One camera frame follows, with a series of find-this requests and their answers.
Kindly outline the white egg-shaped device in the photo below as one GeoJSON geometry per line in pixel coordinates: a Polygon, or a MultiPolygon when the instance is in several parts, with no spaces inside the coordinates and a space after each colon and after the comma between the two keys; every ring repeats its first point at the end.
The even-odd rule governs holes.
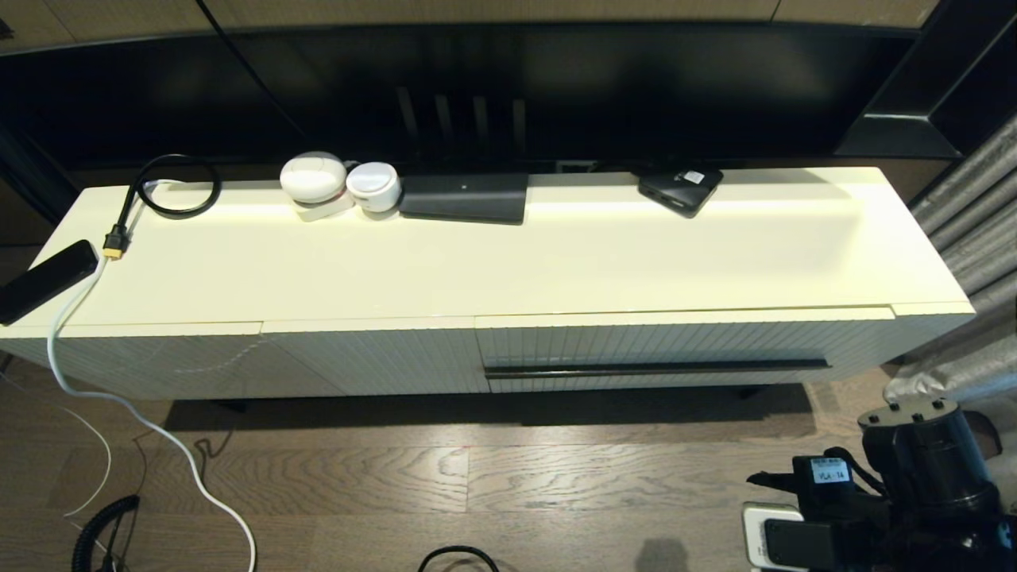
{"type": "Polygon", "coordinates": [[[280,188],[294,202],[316,205],[344,191],[347,173],[345,164],[333,153],[301,153],[284,164],[280,188]]]}

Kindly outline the grey curtain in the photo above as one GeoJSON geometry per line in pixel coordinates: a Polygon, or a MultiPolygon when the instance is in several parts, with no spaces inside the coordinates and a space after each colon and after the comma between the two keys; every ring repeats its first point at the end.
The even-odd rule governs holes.
{"type": "Polygon", "coordinates": [[[885,399],[958,402],[1017,513],[1017,112],[912,213],[976,318],[906,354],[885,399]]]}

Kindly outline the white cylindrical device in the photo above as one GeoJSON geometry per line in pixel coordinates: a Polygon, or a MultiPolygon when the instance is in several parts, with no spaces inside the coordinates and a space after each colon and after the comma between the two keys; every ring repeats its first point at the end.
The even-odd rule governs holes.
{"type": "Polygon", "coordinates": [[[356,166],[346,174],[346,190],[363,211],[385,213],[402,199],[402,182],[396,168],[384,162],[356,166]]]}

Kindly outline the white tv cabinet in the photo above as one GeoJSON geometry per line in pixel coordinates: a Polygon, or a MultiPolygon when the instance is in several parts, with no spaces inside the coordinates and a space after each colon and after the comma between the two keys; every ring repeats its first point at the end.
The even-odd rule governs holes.
{"type": "Polygon", "coordinates": [[[519,226],[352,209],[306,223],[279,184],[206,214],[137,205],[56,341],[67,377],[131,400],[495,393],[480,322],[889,308],[883,360],[976,311],[876,168],[730,170],[696,218],[621,173],[533,176],[519,226]]]}

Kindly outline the white cabinet drawer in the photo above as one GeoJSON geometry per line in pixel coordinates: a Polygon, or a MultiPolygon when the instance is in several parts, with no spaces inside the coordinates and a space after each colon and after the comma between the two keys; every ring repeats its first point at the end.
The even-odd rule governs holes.
{"type": "Polygon", "coordinates": [[[774,386],[883,360],[889,308],[644,316],[476,329],[495,393],[774,386]]]}

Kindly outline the black flat set-top box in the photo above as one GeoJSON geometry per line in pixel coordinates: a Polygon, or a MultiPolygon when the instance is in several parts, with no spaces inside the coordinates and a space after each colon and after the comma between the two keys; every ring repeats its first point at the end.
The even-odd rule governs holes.
{"type": "Polygon", "coordinates": [[[520,225],[528,188],[524,173],[407,176],[397,210],[406,218],[520,225]]]}

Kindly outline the dark wall shelf unit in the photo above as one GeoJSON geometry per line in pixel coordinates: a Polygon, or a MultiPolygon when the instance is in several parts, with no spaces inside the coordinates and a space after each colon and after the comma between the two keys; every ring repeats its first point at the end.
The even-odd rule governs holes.
{"type": "Polygon", "coordinates": [[[941,0],[837,148],[955,160],[1017,115],[1017,0],[941,0]]]}

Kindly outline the black rectangular remote device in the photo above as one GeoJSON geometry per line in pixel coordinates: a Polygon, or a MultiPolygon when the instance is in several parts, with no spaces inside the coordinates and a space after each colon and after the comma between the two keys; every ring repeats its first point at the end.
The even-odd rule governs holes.
{"type": "Polygon", "coordinates": [[[12,325],[76,286],[94,274],[98,264],[95,247],[79,240],[16,276],[0,288],[1,325],[12,325]]]}

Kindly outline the small black box white label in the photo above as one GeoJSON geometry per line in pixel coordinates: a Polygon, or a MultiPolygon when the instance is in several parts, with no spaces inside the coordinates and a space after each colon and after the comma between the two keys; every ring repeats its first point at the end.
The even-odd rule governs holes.
{"type": "Polygon", "coordinates": [[[684,218],[696,218],[724,178],[722,170],[685,167],[640,176],[638,192],[684,218]]]}

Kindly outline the black television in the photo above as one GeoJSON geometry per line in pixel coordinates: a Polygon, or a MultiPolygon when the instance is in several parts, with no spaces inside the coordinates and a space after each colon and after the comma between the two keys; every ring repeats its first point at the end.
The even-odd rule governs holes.
{"type": "Polygon", "coordinates": [[[230,33],[309,141],[418,165],[832,153],[913,44],[828,25],[230,33]]]}

